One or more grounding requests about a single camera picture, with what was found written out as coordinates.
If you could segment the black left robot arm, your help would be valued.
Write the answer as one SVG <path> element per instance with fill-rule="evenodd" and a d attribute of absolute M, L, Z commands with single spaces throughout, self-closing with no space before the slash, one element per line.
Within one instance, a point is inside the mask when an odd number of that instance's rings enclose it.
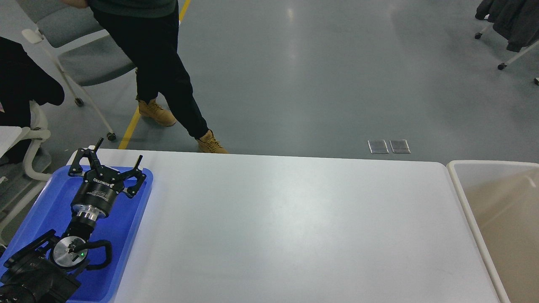
<path fill-rule="evenodd" d="M 150 194 L 140 167 L 80 148 L 52 174 L 1 257 L 2 303 L 106 303 L 118 289 Z"/>

